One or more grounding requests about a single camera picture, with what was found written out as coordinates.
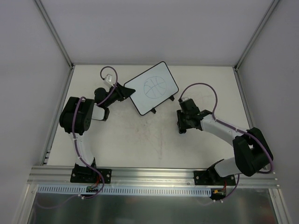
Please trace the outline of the small black-framed whiteboard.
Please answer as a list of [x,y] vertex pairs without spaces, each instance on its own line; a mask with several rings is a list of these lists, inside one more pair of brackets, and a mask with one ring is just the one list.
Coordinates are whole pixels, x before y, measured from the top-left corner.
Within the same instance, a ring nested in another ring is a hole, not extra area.
[[155,112],[155,108],[168,99],[173,101],[179,91],[164,61],[127,81],[124,87],[135,90],[130,99],[141,116],[150,111]]

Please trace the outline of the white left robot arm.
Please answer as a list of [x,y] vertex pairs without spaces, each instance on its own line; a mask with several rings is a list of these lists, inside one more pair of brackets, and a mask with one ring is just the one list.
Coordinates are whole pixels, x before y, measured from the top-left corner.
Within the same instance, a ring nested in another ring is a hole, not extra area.
[[135,89],[116,84],[106,91],[100,87],[94,91],[94,99],[70,97],[60,115],[59,125],[73,141],[77,160],[75,167],[83,167],[81,176],[87,182],[93,182],[98,176],[95,158],[91,152],[86,132],[91,122],[106,121],[110,114],[109,106],[116,101],[129,98]]

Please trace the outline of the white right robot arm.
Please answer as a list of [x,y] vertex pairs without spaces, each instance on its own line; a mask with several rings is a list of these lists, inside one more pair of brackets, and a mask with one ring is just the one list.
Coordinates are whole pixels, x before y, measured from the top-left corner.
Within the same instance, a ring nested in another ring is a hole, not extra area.
[[233,147],[234,156],[213,164],[209,179],[213,184],[221,184],[229,175],[252,176],[261,173],[267,165],[272,166],[273,154],[258,128],[242,130],[218,120],[208,110],[200,110],[191,98],[179,99],[177,110],[178,131],[197,129],[220,138]]

